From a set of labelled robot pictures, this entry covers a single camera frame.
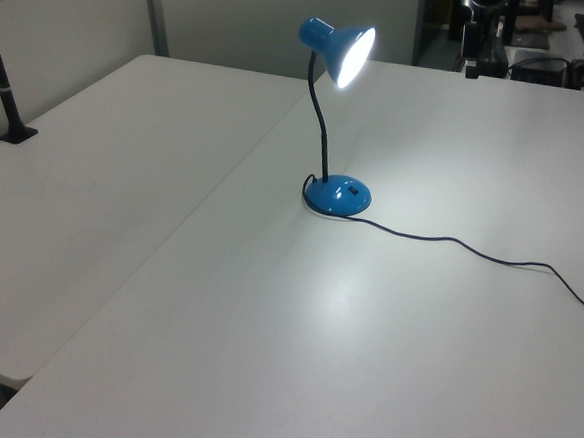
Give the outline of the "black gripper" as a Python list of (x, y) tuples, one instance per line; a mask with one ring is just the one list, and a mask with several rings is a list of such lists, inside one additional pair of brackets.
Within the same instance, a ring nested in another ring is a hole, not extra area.
[(478, 79), (479, 64), (482, 63), (482, 74), (503, 76), (504, 65), (508, 62), (505, 46), (496, 36), (497, 30), (490, 25), (477, 22), (467, 22), (462, 31), (461, 57), (465, 61), (465, 78)]

